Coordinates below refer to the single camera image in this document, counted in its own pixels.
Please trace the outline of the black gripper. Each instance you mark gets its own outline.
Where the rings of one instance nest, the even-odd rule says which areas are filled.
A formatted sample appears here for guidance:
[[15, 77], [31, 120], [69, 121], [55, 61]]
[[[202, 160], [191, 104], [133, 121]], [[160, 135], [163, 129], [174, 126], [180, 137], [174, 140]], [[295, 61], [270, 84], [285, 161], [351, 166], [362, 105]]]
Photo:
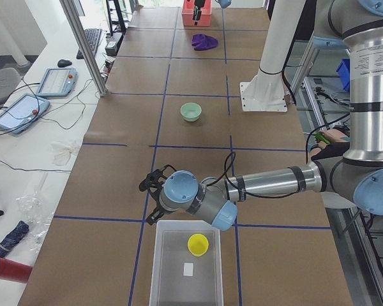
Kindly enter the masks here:
[[197, 26], [200, 21], [200, 7], [204, 7], [206, 0], [194, 0], [193, 21]]
[[166, 210], [174, 210], [174, 208], [164, 205], [160, 200], [160, 193], [163, 191], [163, 185], [167, 180], [167, 177], [163, 172], [167, 168], [171, 168], [173, 171], [176, 170], [172, 165], [166, 164], [165, 166], [148, 173], [146, 178], [139, 184], [139, 191], [147, 191], [156, 201], [156, 207], [146, 218], [146, 222], [149, 225], [157, 223], [158, 220], [166, 214]]

